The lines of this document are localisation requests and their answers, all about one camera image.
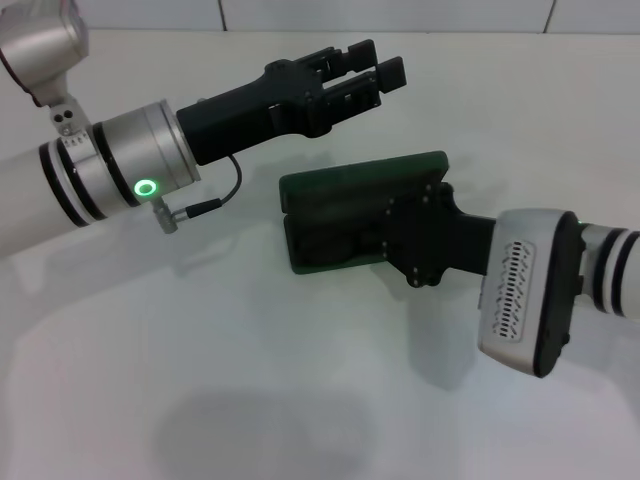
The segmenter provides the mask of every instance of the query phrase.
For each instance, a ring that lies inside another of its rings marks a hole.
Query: green object
[[[158,184],[153,180],[140,180],[136,183],[136,186],[133,187],[136,195],[141,197],[148,197],[149,195],[153,195],[158,190]]]
[[[297,274],[384,261],[379,219],[390,201],[439,184],[444,152],[334,167],[280,179],[291,267]]]

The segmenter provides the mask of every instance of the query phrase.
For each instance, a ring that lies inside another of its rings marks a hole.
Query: black cable
[[[242,169],[240,168],[240,164],[236,160],[236,157],[234,157],[233,155],[229,155],[229,160],[231,160],[231,163],[233,163],[233,166],[236,167],[236,173],[238,175],[238,179],[236,180],[235,187],[233,187],[233,189],[229,192],[229,194],[222,199],[223,205],[227,203],[229,200],[231,200],[236,195],[236,193],[238,193],[238,190],[240,190],[240,187],[242,186]]]
[[[196,203],[195,205],[191,205],[185,208],[184,212],[187,214],[188,218],[199,217],[200,215],[204,215],[205,213],[209,213],[214,210],[217,210],[218,208],[228,203],[229,200],[231,200],[236,195],[236,193],[238,193],[238,190],[240,190],[240,187],[242,186],[242,169],[240,168],[240,164],[236,160],[236,157],[234,157],[233,155],[229,155],[229,160],[231,160],[231,162],[233,163],[233,166],[236,168],[236,173],[238,176],[236,180],[236,184],[233,187],[233,189],[231,189],[229,194],[222,199],[215,198],[213,200],[208,200],[202,203]]]

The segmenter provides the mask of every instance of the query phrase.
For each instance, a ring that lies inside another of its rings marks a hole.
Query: white tile
[[[96,28],[222,30],[217,0],[77,0]]]
[[[229,30],[542,32],[552,0],[223,0]]]
[[[550,33],[640,33],[638,0],[558,0]]]

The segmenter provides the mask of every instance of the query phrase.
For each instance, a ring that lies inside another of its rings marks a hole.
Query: vent grille
[[[504,253],[492,329],[493,334],[502,341],[519,342],[524,327],[535,247],[524,240],[515,240],[505,246]]]

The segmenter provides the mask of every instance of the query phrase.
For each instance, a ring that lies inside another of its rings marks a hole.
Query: black stripe
[[[49,155],[49,144],[45,143],[40,147],[40,163],[42,163],[42,171],[44,176],[47,177],[51,191],[58,199],[58,203],[67,214],[69,220],[71,220],[77,227],[86,227],[88,225],[82,217],[78,214],[73,204],[69,201],[67,194],[64,192],[64,188],[60,185],[60,179],[56,175],[56,171],[51,164],[51,155]]]
[[[611,253],[613,244],[616,243],[616,240],[622,232],[624,232],[623,228],[615,228],[609,232],[607,238],[605,238],[602,244],[602,248],[600,249],[600,254],[598,255],[598,260],[596,261],[596,266],[593,271],[593,304],[603,313],[610,313],[604,308],[604,272],[607,269],[607,260],[609,260],[609,254]]]
[[[640,237],[639,232],[633,232],[629,234],[627,239],[624,241],[622,248],[620,249],[618,261],[616,262],[616,268],[613,271],[613,285],[611,285],[611,304],[613,305],[613,312],[620,317],[624,317],[624,313],[622,311],[622,278],[624,277],[624,270],[627,267],[629,254],[631,253],[631,249],[636,243],[638,237]]]
[[[78,175],[78,170],[76,169],[75,165],[71,161],[69,152],[67,152],[67,149],[62,143],[61,138],[59,138],[58,141],[56,142],[56,147],[58,148],[58,155],[60,155],[60,162],[62,162],[62,166],[64,167],[64,170],[67,172],[69,181],[71,182],[71,185],[73,185],[73,188],[75,189],[76,194],[78,194],[78,198],[82,202],[82,205],[84,205],[84,208],[96,220],[104,220],[105,218],[107,218],[98,209],[93,199],[89,196],[89,192],[87,192],[87,189],[85,188],[84,183],[82,183],[82,180],[80,179],[80,175]]]
[[[107,164],[107,169],[111,174],[111,178],[113,178],[113,182],[116,184],[116,187],[118,188],[120,195],[122,195],[122,198],[124,198],[124,201],[127,202],[130,207],[139,206],[140,202],[138,202],[138,199],[129,189],[127,181],[124,179],[122,172],[118,168],[118,163],[113,158],[113,153],[111,153],[111,149],[109,148],[109,142],[107,142],[107,137],[104,134],[102,122],[96,123],[93,126],[93,138],[96,141],[96,146],[98,147],[100,155],[102,155],[104,163]]]

